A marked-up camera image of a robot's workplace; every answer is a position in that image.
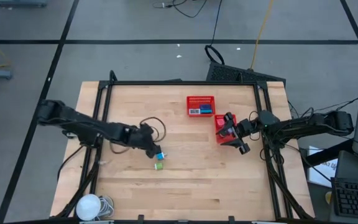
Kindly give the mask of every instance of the red plastic basket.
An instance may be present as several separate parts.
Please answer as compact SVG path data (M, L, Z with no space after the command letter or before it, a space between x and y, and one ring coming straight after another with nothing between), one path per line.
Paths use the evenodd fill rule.
M211 114L191 114L190 110L197 110L200 105L211 105ZM187 96L187 115L189 117L212 117L215 114L215 99L213 96Z
M224 115L221 115L221 114L217 114L215 115L215 131L216 133L218 131L220 131L223 126L224 126L224 120L223 120L223 117ZM233 120L234 120L234 124L237 124L237 120L236 120L236 116L233 115ZM228 141L232 141L234 140L235 138L232 136L232 135L228 135L228 136L220 136L219 134L216 135L216 142L221 144L221 143L224 143L224 142L228 142Z

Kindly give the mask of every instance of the wooden table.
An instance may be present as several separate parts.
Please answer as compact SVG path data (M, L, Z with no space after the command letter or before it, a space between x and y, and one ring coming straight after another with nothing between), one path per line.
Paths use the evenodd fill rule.
M83 82L76 110L93 114L97 86L98 82ZM268 92L274 115L290 119L283 83L268 83ZM155 170L156 159L149 159L143 150L117 155L104 142L96 194L113 198L116 213L112 219L136 220L143 214L146 220L227 220L230 215L236 220L274 220L266 165L259 157L262 141L244 138L251 148L245 155L233 147L218 145L213 118L187 116L188 95L215 96L217 114L230 111L238 121L256 110L251 86L113 86L108 121L138 125L149 116L160 118L167 126L167 137L159 143L167 156L164 169ZM265 107L261 90L260 97ZM147 123L162 130L157 122ZM289 144L298 147L295 140ZM65 157L77 148L77 140L68 140ZM51 215L60 212L77 190L84 155L85 150L63 168ZM314 216L299 152L285 148L282 155L288 189ZM277 192L285 216L279 188Z

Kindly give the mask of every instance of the black metal frame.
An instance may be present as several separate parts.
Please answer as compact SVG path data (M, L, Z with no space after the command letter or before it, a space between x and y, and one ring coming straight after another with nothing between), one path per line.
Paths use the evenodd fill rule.
M102 117L102 121L106 121L107 120L107 114L108 114L108 110L109 110L109 104L111 101L111 93L112 93L112 88L114 85L243 85L243 86L252 86L254 89L254 95L255 95L255 102L256 102L256 107L257 107L257 111L262 111L262 102L260 100L260 95L259 95L259 89L263 90L264 93L264 100L265 100L265 104L266 104L266 108L269 111L272 111L272 106L270 104L270 97L269 97L269 91L267 88L267 83L265 81L263 82L199 82L199 81L190 81L190 82L178 82L178 81L117 81L117 78L115 77L115 75L110 74L111 75L111 80L110 81L99 81L99 87L98 87L98 92L96 94L96 101L95 101L95 107L94 107L94 112L93 112L93 118L97 118L98 117L98 113L99 113L99 107L100 107L100 102L101 102L101 98L102 98L102 93L103 90L105 88L107 88L107 93L106 93L106 99L105 99L105 104L104 104L104 109L103 109L103 117ZM264 137L262 137L262 140L264 142L264 147L266 146L265 144L265 139ZM98 148L96 148L96 153L99 156L96 156L97 158L100 158L101 156L101 150L102 150L102 144L100 142L100 146ZM85 178L87 171L89 169L89 164L90 164L90 159L91 159L91 149L87 149L85 158L84 158L84 163L83 163L83 171L81 173L81 182L83 183L83 179ZM267 169L274 169L273 165L272 165L272 160L270 157L270 153L269 150L265 150L265 158L266 158L266 165L267 165ZM280 161L280 156L278 156L276 158L277 161ZM287 186L287 182L285 179L285 173L284 173L284 168L282 166L282 164L277 164L277 168L278 168L278 173L280 176L281 181L285 184L285 186ZM96 180L98 178L98 170L96 171L96 175L94 180L91 183L91 188L90 188L90 193L94 194L95 190L96 190ZM268 179L269 179L269 185L270 185L270 194L272 196L272 203L273 203L273 210L274 210L274 214L275 214L275 219L278 220L279 218L281 218L281 211L280 211L280 204L278 202L278 197L277 197L277 190L276 190L276 185L274 180L271 178L271 176L268 175ZM293 214L292 214L292 209L291 209L291 205L289 204L288 200L284 197L284 203L285 203L285 210L286 210L286 214L287 214L287 218L293 218ZM115 220L115 223L117 222L130 222L129 220ZM164 223L168 223L168 222L173 222L176 223L176 221L161 221ZM217 221L217 222L213 222L213 223L226 223L225 221Z
M348 139L335 146L331 146L321 152L317 152L314 153L313 155L306 156L305 160L307 161L307 163L304 163L303 167L307 169L322 164L323 162L337 159L340 151L347 151L350 152L351 154L354 154L352 146L353 146L353 139Z

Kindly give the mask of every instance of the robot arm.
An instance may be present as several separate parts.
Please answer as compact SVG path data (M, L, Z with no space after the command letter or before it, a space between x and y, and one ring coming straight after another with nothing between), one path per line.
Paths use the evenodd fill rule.
M261 131L274 146L283 148L290 139L299 139L305 136L328 133L336 136L347 136L353 132L351 115L343 111L315 113L303 118L280 121L271 112L263 110L258 118L249 121L244 119L234 124L233 115L228 112L224 115L225 125L217 133L221 136L233 135L235 140L222 143L224 146L239 148L241 154L250 151L249 146L242 138Z
M52 125L77 135L81 145L97 147L96 139L101 136L121 146L143 149L149 158L161 153L161 147L154 144L153 129L148 124L140 127L122 123L106 123L65 106L61 101L43 100L37 115L39 125Z

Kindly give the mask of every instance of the keyboard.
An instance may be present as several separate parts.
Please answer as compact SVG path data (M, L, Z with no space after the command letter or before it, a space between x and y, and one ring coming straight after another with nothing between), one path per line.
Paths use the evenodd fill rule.
M221 65L211 62L209 65L207 81L239 81L240 77L243 81L280 81L284 83L285 79L266 75L251 70L244 70L241 68Z
M332 178L336 215L358 218L358 180Z

